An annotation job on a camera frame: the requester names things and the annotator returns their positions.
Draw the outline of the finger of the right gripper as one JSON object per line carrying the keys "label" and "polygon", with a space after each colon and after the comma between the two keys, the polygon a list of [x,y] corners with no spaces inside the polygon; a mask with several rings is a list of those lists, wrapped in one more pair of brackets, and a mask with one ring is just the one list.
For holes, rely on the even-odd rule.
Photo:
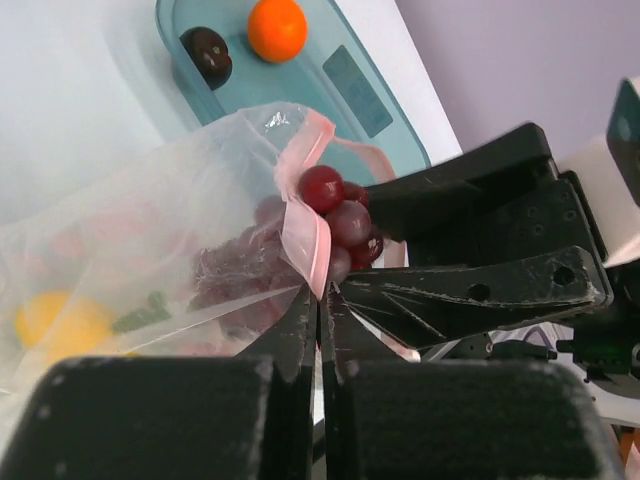
{"label": "finger of the right gripper", "polygon": [[541,127],[528,122],[444,163],[366,188],[373,223],[395,241],[480,215],[552,176]]}
{"label": "finger of the right gripper", "polygon": [[600,262],[579,246],[473,268],[362,270],[340,291],[356,314],[416,350],[494,330],[568,323],[613,299]]}

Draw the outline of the red cherries with green leaves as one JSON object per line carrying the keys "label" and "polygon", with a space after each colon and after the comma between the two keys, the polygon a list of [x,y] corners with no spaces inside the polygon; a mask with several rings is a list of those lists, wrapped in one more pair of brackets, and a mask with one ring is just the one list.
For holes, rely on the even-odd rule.
{"label": "red cherries with green leaves", "polygon": [[146,305],[121,316],[112,324],[114,333],[126,333],[171,318],[167,309],[166,296],[160,291],[152,291],[147,296]]}

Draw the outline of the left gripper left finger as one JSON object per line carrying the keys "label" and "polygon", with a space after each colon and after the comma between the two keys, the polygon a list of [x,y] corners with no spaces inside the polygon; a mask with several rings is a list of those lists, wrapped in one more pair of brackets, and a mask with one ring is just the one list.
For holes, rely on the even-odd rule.
{"label": "left gripper left finger", "polygon": [[80,357],[38,382],[5,479],[307,479],[317,301],[235,356]]}

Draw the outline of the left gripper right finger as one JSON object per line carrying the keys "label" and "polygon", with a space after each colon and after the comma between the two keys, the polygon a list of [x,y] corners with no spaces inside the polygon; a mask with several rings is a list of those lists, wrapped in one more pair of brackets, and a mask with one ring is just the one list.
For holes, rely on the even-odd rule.
{"label": "left gripper right finger", "polygon": [[[564,343],[585,364],[590,381],[634,366],[635,305],[622,333],[592,336],[573,329]],[[398,360],[333,287],[318,316],[330,477],[624,477],[585,384],[564,367],[511,343],[494,346],[484,360]]]}

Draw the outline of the yellow mango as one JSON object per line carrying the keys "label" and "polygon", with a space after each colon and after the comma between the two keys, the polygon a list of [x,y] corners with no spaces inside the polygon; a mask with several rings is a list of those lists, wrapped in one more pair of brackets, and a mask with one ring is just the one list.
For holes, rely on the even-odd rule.
{"label": "yellow mango", "polygon": [[112,336],[115,314],[105,306],[65,291],[32,297],[16,312],[16,333],[25,348],[39,348],[49,363],[83,355]]}

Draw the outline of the purple grape bunch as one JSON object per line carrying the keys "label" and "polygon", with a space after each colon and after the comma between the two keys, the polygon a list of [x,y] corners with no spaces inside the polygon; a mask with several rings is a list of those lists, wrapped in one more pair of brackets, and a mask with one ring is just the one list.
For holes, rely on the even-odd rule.
{"label": "purple grape bunch", "polygon": [[[297,193],[329,227],[329,282],[339,284],[351,271],[369,268],[380,257],[383,235],[372,223],[364,187],[344,180],[330,166],[316,165],[302,174]],[[284,214],[285,202],[270,196],[256,209],[253,226],[198,253],[192,310],[303,283],[282,244]]]}

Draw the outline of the clear zip bag red dots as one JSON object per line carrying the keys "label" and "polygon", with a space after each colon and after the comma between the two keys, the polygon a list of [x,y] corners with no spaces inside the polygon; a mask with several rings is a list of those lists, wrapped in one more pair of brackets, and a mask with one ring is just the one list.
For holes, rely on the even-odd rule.
{"label": "clear zip bag red dots", "polygon": [[33,217],[1,230],[1,391],[29,388],[52,364],[16,333],[17,310],[32,297],[65,291],[121,316],[166,296],[171,318],[114,333],[83,355],[169,355],[224,352],[215,318],[254,338],[268,316],[248,305],[283,288],[192,310],[194,259],[255,224],[261,202],[285,202],[282,244],[313,292],[325,285],[327,224],[296,192],[301,174],[328,165],[345,179],[379,184],[396,178],[377,147],[338,137],[335,125],[309,107],[287,102],[239,110],[134,161]]}

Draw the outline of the teal transparent plastic tray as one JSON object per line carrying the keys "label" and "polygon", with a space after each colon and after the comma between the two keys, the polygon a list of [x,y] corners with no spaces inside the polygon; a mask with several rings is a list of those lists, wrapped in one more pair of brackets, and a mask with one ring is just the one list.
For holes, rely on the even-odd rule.
{"label": "teal transparent plastic tray", "polygon": [[[260,104],[300,103],[334,123],[339,137],[380,148],[399,176],[430,167],[425,147],[337,3],[299,5],[308,24],[305,47],[288,62],[270,64],[248,42],[253,2],[157,2],[157,30],[178,88],[200,123]],[[219,34],[232,60],[231,76],[217,89],[211,89],[185,47],[187,33],[199,27]]]}

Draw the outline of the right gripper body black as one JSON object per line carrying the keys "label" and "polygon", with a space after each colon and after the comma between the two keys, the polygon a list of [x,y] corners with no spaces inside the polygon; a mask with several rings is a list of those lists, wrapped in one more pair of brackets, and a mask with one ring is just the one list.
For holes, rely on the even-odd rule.
{"label": "right gripper body black", "polygon": [[481,267],[579,246],[597,259],[612,287],[611,303],[560,324],[588,335],[616,335],[634,319],[636,305],[624,291],[624,277],[607,271],[604,244],[572,173],[552,176],[492,211],[468,215],[426,237],[406,240],[412,267]]}

